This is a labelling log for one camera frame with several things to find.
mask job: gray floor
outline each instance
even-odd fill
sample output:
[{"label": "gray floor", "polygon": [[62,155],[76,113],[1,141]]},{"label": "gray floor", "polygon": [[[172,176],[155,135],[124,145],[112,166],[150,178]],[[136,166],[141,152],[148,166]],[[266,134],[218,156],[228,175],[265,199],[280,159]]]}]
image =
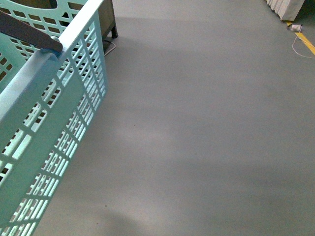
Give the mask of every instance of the gray floor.
[{"label": "gray floor", "polygon": [[315,235],[315,67],[286,24],[264,0],[114,5],[106,100],[34,235]]}]

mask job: basket handle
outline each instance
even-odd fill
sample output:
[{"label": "basket handle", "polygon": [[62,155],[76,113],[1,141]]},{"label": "basket handle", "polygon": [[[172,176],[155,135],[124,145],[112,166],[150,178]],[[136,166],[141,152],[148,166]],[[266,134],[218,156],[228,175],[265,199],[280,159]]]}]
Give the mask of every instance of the basket handle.
[{"label": "basket handle", "polygon": [[52,49],[58,53],[63,50],[60,42],[53,40],[44,32],[0,11],[0,32],[25,41],[39,48]]}]

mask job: white cable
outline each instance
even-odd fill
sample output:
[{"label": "white cable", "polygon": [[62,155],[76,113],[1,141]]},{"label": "white cable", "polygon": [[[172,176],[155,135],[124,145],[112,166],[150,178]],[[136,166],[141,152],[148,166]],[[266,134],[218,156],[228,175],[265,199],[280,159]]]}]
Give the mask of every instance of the white cable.
[{"label": "white cable", "polygon": [[[294,44],[295,44],[297,38],[299,38],[299,35],[298,35],[298,34],[296,35],[296,37],[295,37],[295,39],[294,39],[294,42],[292,43],[292,49],[294,50],[294,52],[295,52],[297,55],[301,56],[301,57],[310,58],[310,59],[315,59],[315,58],[312,58],[312,57],[307,57],[307,56],[301,55],[301,54],[299,54],[299,53],[295,50]],[[305,42],[305,41],[302,40],[301,38],[299,38],[299,39],[300,39],[302,42],[304,42],[304,43],[306,43],[306,44],[309,44],[308,42]]]},{"label": "white cable", "polygon": [[113,42],[111,42],[111,41],[108,41],[108,40],[104,40],[104,41],[114,45],[107,53],[105,53],[104,56],[107,56],[107,55],[110,54],[113,50],[115,50],[116,44],[113,43]]}]

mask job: light blue basket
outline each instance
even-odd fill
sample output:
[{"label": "light blue basket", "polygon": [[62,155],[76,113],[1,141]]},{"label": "light blue basket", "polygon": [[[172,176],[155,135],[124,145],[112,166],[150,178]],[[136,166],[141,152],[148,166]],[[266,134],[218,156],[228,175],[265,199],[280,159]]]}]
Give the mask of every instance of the light blue basket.
[{"label": "light blue basket", "polygon": [[[0,0],[0,10],[50,36],[59,37],[87,0],[58,0],[55,9],[38,9]],[[38,48],[0,33],[0,93]]]},{"label": "light blue basket", "polygon": [[87,1],[62,29],[60,56],[20,60],[0,93],[0,236],[32,235],[105,96],[102,2]]}]

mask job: power plug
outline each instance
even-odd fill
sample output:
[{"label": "power plug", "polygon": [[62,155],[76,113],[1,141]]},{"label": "power plug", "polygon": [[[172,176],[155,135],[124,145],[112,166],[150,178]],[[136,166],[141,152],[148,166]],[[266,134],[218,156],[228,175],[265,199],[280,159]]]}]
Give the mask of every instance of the power plug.
[{"label": "power plug", "polygon": [[290,30],[291,32],[300,32],[302,30],[302,25],[291,25]]}]

